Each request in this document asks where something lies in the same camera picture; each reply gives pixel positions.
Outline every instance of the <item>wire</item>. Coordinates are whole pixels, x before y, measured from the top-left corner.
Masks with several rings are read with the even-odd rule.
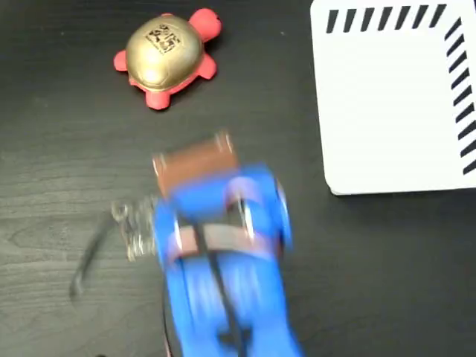
[[[207,256],[208,262],[210,263],[210,268],[215,278],[215,282],[218,286],[220,297],[225,307],[225,312],[227,315],[228,324],[230,326],[231,335],[233,336],[233,341],[236,349],[238,350],[238,357],[246,357],[246,348],[243,343],[242,329],[240,328],[237,314],[234,311],[233,304],[230,301],[230,298],[227,295],[225,290],[225,284],[223,283],[223,278],[220,273],[219,263],[216,256],[216,253],[211,252],[207,247],[207,242],[205,240],[205,235],[203,232],[203,226],[194,224],[193,230],[195,231],[197,248],[199,252],[204,253]]]

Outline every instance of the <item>toy turtle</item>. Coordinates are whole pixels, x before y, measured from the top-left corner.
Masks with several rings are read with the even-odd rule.
[[[114,58],[117,71],[128,71],[129,83],[146,93],[152,109],[165,109],[170,95],[181,91],[198,76],[210,80],[216,63],[204,50],[204,42],[222,29],[210,9],[197,10],[187,22],[164,13],[131,36],[125,50]]]

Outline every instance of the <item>black stripe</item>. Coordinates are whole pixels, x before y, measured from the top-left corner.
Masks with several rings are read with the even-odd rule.
[[[473,92],[471,86],[468,86],[464,91],[461,92],[460,95],[456,97],[455,100],[453,100],[453,106],[457,106],[461,100],[465,99],[468,97],[471,93]]]
[[[456,122],[459,123],[462,119],[466,118],[468,115],[473,113],[475,110],[475,105],[473,103],[469,104],[466,109],[464,109],[457,117]]]
[[[469,77],[469,69],[465,69],[462,74],[458,76],[456,80],[451,84],[451,89],[455,89],[457,86],[461,84],[466,78]]]
[[[459,18],[458,20],[456,20],[456,22],[453,24],[453,26],[451,26],[451,28],[449,29],[449,31],[446,33],[445,35],[445,41],[447,39],[449,39],[449,37],[453,34],[453,32],[456,31],[457,28],[459,28],[461,26],[461,18]]]
[[[468,134],[472,133],[476,130],[476,121],[472,121],[463,131],[458,135],[458,140],[461,140]]]
[[[220,272],[218,257],[215,252],[209,251],[207,241],[205,240],[205,232],[202,225],[194,224],[193,231],[196,236],[196,244],[199,252],[205,254],[210,263],[210,269],[212,271],[215,283],[218,287],[218,291],[225,307],[225,312],[230,325],[230,331],[233,336],[234,345],[238,351],[238,357],[246,357],[248,355],[245,343],[243,342],[242,329],[239,325],[237,313],[234,310],[234,306],[231,299],[228,297],[228,293],[225,288],[225,282],[223,281],[222,274]]]
[[[470,143],[470,145],[468,145],[461,151],[461,157],[464,158],[470,152],[473,152],[475,150],[476,150],[476,140],[474,140],[472,143]]]
[[[451,65],[451,67],[449,68],[449,73],[451,73],[452,71],[454,71],[457,66],[459,66],[461,63],[463,63],[465,60],[468,59],[468,56],[466,54],[466,51],[464,51],[457,59],[456,61],[453,62],[453,64]]]
[[[466,166],[463,170],[463,175],[466,175],[467,173],[470,173],[476,169],[476,160],[474,160],[472,163],[470,163],[468,166]]]
[[[426,13],[426,10],[428,10],[428,5],[420,5],[418,12],[416,13],[414,25],[412,28],[418,28],[419,24],[421,24],[423,20],[423,16]]]
[[[365,9],[364,20],[362,21],[362,27],[360,31],[365,32],[369,28],[370,20],[372,19],[373,12],[375,11],[374,7],[368,7]]]
[[[400,30],[402,28],[403,22],[405,22],[405,19],[407,18],[409,11],[410,11],[409,6],[402,6],[402,9],[400,10],[399,18],[396,20],[395,30]]]
[[[443,14],[443,11],[445,11],[445,9],[446,9],[446,4],[440,4],[437,6],[437,9],[435,10],[433,15],[433,19],[431,19],[431,22],[430,22],[430,28],[434,28],[438,24],[438,21],[440,20]]]
[[[352,23],[354,21],[354,17],[356,16],[357,9],[349,9],[347,10],[347,16],[345,18],[345,25],[344,25],[344,32],[349,32],[350,28],[352,27]]]
[[[450,57],[451,54],[456,51],[456,49],[458,47],[461,46],[461,44],[464,42],[464,35],[461,35],[460,37],[458,37],[458,39],[456,40],[456,42],[449,48],[448,52],[446,52],[446,56],[447,57]]]
[[[329,19],[327,20],[327,33],[332,33],[334,31],[335,21],[337,20],[337,15],[339,10],[331,10],[329,12]]]
[[[384,7],[384,10],[382,11],[382,16],[380,17],[379,31],[382,31],[385,28],[392,9],[392,7]]]

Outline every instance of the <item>toy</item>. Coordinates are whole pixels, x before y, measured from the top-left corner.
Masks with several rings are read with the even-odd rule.
[[[145,92],[152,109],[165,109],[170,95],[198,76],[210,80],[216,63],[205,53],[204,42],[219,35],[222,23],[210,9],[196,11],[187,22],[169,13],[134,32],[125,50],[114,58],[117,71],[127,71],[129,83]]]
[[[153,166],[162,198],[113,205],[112,215],[129,260],[158,255],[182,355],[303,356],[277,262],[292,247],[291,226],[269,169],[240,167],[226,133]],[[165,319],[164,331],[173,356]]]

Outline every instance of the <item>wood grain surface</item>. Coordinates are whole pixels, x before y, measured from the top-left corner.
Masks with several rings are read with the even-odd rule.
[[[76,304],[68,284],[110,202],[158,190],[152,154],[221,128],[285,187],[283,280],[307,356],[476,356],[476,195],[329,193],[309,6],[0,2],[1,357],[165,356],[154,259],[128,263],[116,232]],[[219,73],[153,112],[112,58],[154,15],[198,7],[224,24],[209,46]]]

